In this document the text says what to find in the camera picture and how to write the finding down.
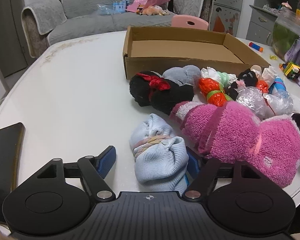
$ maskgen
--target orange plastic bag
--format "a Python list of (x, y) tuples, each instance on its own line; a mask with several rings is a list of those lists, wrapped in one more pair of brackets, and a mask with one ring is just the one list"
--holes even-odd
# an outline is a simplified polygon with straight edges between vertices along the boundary
[(225, 94), (223, 86), (211, 78), (200, 78), (199, 88), (209, 104), (223, 106), (226, 101), (232, 100), (231, 97)]
[(269, 86), (264, 80), (258, 80), (256, 87), (263, 93), (269, 93)]
[(201, 93), (206, 97), (210, 91), (220, 90), (220, 84), (212, 78), (200, 78), (199, 88)]

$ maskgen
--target gray sofa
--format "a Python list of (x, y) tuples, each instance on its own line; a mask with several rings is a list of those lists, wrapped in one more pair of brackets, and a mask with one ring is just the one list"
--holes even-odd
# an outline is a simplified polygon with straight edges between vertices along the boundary
[(21, 20), (31, 57), (39, 57), (47, 47), (60, 41), (124, 31), (129, 25), (170, 26), (175, 14), (200, 17), (210, 24), (213, 9), (213, 0), (171, 0), (162, 5), (170, 11), (166, 16), (95, 13), (97, 4), (112, 6), (115, 1), (120, 0), (45, 0), (27, 5)]

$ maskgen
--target screw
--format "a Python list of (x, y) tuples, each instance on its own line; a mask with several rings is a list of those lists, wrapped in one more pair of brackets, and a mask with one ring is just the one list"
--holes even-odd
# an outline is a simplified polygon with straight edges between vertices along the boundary
[(102, 190), (97, 193), (98, 198), (107, 199), (112, 197), (112, 192), (108, 190)]
[(201, 194), (200, 194), (200, 192), (198, 192), (196, 190), (189, 190), (185, 193), (185, 196), (187, 198), (195, 199), (195, 198), (199, 198), (201, 196)]

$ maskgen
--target fish tank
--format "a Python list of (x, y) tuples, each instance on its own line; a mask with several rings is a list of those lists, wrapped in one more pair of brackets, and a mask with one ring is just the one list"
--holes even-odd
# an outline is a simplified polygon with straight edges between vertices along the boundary
[(284, 55), (299, 37), (300, 17), (288, 9), (283, 9), (274, 22), (272, 31), (272, 47), (276, 55), (284, 61)]

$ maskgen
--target drawer handle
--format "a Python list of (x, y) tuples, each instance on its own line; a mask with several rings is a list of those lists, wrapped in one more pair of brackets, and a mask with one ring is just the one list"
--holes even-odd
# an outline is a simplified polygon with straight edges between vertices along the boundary
[(259, 21), (262, 22), (262, 23), (266, 23), (267, 22), (267, 20), (265, 20), (263, 18), (260, 18), (260, 17), (259, 17)]

